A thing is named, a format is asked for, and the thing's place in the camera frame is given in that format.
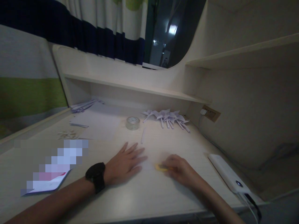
yellow object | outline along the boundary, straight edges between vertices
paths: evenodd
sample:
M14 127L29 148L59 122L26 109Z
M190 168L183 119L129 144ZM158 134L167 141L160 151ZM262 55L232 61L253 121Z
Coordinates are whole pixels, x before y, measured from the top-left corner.
M156 170L162 171L162 172L166 172L166 171L169 170L169 168L167 166L165 166L165 165L163 165L161 163L156 163L155 164L155 168L156 168Z

white power bank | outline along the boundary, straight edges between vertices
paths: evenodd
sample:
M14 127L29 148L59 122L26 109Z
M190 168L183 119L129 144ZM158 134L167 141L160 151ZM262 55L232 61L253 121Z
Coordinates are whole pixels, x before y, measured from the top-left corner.
M210 154L208 158L233 193L250 193L249 188L221 156Z

charging cable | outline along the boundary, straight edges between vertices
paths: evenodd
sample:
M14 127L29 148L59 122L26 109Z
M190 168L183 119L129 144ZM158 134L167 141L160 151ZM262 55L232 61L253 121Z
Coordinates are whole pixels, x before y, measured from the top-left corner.
M256 205L255 201L252 199L252 197L250 197L249 194L242 194L242 193L239 193L238 195L240 196L240 198L242 198L242 200L245 202L245 204L247 205L247 207L249 208L249 210L250 210L251 213L253 214L256 223L257 223L257 224L260 224L260 222L261 222L261 220L262 220L262 213L261 213L259 207ZM254 211L251 209L250 205L248 204L247 199L248 199L248 200L253 204L253 206L256 208L256 210L257 210L257 214L258 214L258 219L256 218L256 215L255 215Z

desk shelf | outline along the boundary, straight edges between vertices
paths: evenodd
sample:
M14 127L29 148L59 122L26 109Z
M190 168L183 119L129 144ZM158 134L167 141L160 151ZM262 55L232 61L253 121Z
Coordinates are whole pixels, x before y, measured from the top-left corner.
M124 89L130 89L130 90L135 90L135 91L139 91L139 92L146 92L146 93L151 93L151 94L156 94L156 95L161 95L161 96L167 96L167 97L172 97L172 98L181 99L181 100L188 100L188 101L197 102L197 103L204 103L204 104L211 103L211 102L201 99L197 96L188 95L188 94L185 94L182 92L160 89L160 88L155 88L155 87L150 87L150 86L143 86L143 85L138 85L135 83L129 83L129 82L118 81L118 80L108 80L105 78L91 76L88 74L64 74L64 77L71 78L71 79L77 79L77 80L81 80L81 81L86 81L86 82L104 84L104 85L114 86L114 87L119 87L119 88L124 88Z
M207 69L298 66L299 33L186 62Z

navy blue stripe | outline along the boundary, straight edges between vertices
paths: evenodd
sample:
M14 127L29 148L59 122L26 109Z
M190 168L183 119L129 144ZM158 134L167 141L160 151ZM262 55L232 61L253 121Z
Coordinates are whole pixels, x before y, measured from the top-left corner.
M128 40L125 33L94 27L70 14L55 0L2 0L0 24L48 41L132 64L142 64L144 39Z

